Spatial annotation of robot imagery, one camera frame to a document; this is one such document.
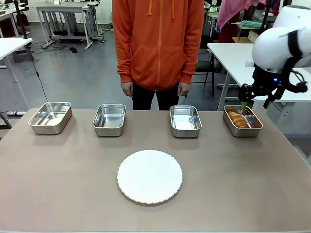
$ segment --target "orange hoodie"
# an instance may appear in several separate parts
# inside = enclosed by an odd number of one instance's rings
[[[112,0],[121,82],[165,90],[195,73],[204,0]]]

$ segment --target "hand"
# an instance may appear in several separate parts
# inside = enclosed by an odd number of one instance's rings
[[[121,88],[126,96],[133,98],[133,82],[121,83]]]
[[[191,89],[191,84],[190,83],[179,82],[177,95],[178,96],[185,96],[185,95],[188,94],[190,89]]]

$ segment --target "hoodie drawstring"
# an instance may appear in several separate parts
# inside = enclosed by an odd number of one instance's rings
[[[148,15],[152,16],[152,0],[149,0]],[[175,18],[175,0],[172,0],[172,18]]]
[[[172,18],[175,18],[174,12],[175,12],[175,1],[172,2]]]
[[[152,0],[149,0],[149,11],[148,11],[148,15],[149,15],[149,16],[152,15]]]

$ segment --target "white paper plate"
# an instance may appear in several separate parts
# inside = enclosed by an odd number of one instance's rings
[[[157,150],[142,150],[128,156],[117,174],[122,193],[144,204],[168,200],[178,192],[182,180],[179,163]]]

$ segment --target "hoodie zipper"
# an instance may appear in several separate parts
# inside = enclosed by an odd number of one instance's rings
[[[162,23],[163,23],[163,0],[160,0],[160,25],[159,25],[159,42],[158,42],[159,61],[157,67],[157,82],[156,82],[157,88],[159,87],[160,69],[161,69]]]

